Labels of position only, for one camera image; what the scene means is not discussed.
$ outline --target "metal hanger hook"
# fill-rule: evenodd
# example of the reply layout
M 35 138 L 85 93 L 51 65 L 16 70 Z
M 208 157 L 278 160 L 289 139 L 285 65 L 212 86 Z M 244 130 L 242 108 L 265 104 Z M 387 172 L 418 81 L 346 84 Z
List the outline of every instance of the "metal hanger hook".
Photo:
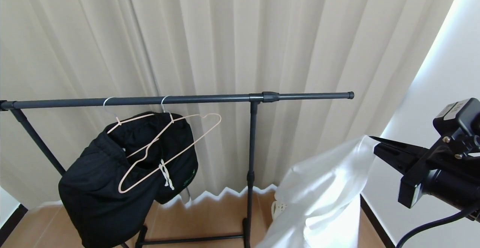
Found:
M 163 110 L 163 113 L 166 113 L 166 112 L 170 112 L 168 110 L 165 110 L 165 106 L 163 105 L 163 100 L 165 100 L 165 98 L 167 98 L 168 96 L 164 96 L 162 101 L 160 102 L 160 106 L 162 107 L 162 110 Z
M 115 98 L 115 96 L 109 97 L 109 98 L 105 99 L 105 101 L 103 101 L 103 110 L 105 110 L 106 112 L 108 112 L 108 113 L 110 113 L 111 115 L 115 116 L 115 119 L 117 119 L 118 125 L 122 125 L 122 122 L 120 122 L 120 119 L 119 119 L 119 117 L 115 114 L 115 112 L 109 111 L 109 110 L 106 108 L 106 106 L 105 106 L 105 103 L 106 103 L 110 98 Z

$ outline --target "white label sticker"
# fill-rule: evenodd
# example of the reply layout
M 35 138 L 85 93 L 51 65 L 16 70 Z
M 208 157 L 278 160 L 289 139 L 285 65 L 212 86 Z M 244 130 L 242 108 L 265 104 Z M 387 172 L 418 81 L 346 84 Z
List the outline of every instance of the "white label sticker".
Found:
M 468 102 L 470 99 L 465 99 L 460 102 L 457 102 L 455 106 L 445 115 L 444 120 L 452 120 L 455 119 L 456 114 L 465 106 L 465 104 Z
M 449 110 L 451 110 L 451 108 L 453 108 L 453 106 L 454 106 L 455 104 L 456 104 L 456 103 L 451 103 L 451 104 L 447 105 L 447 106 L 437 115 L 437 117 L 435 117 L 435 119 L 445 116 L 445 114 L 447 114 L 447 112 L 449 112 Z

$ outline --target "dark baseboard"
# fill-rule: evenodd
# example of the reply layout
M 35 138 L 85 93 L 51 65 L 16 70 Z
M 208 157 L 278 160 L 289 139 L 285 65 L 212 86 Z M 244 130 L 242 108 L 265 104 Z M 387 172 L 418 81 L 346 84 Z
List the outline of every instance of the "dark baseboard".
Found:
M 7 240 L 8 236 L 12 233 L 15 227 L 18 225 L 20 220 L 24 217 L 27 213 L 27 208 L 24 207 L 22 204 L 13 212 L 10 218 L 3 224 L 2 228 L 0 228 L 0 247 L 3 243 Z
M 395 245 L 393 244 L 393 241 L 390 239 L 389 235 L 387 235 L 386 231 L 380 224 L 380 222 L 377 219 L 377 216 L 372 212 L 372 209 L 370 206 L 367 204 L 365 199 L 360 195 L 360 207 L 362 208 L 363 212 L 367 215 L 368 219 L 370 220 L 370 223 L 372 223 L 373 228 L 375 231 L 377 231 L 377 234 L 379 235 L 380 239 L 384 243 L 386 248 L 395 248 Z

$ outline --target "beige curtain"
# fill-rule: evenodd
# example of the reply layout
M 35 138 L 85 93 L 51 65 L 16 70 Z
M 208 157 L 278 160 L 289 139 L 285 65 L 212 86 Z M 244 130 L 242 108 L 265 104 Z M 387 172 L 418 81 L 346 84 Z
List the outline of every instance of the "beige curtain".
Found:
M 1 0 L 1 98 L 355 91 L 354 100 L 259 107 L 255 185 L 360 134 L 380 134 L 453 0 Z M 158 106 L 110 107 L 121 118 Z M 248 103 L 196 145 L 192 197 L 245 187 Z M 65 168 L 114 118 L 101 107 L 24 110 Z M 191 120 L 198 137 L 215 120 Z M 1 113 L 1 186 L 27 207 L 58 200 L 59 174 Z

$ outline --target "green embroidered logo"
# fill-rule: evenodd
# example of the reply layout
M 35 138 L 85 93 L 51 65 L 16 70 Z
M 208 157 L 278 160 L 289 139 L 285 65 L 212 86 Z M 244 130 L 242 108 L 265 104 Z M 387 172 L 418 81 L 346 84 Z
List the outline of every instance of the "green embroidered logo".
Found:
M 183 183 L 183 186 L 187 186 L 187 184 L 192 180 L 194 176 L 195 176 L 195 169 L 192 172 L 192 176 L 190 176 L 190 178 Z

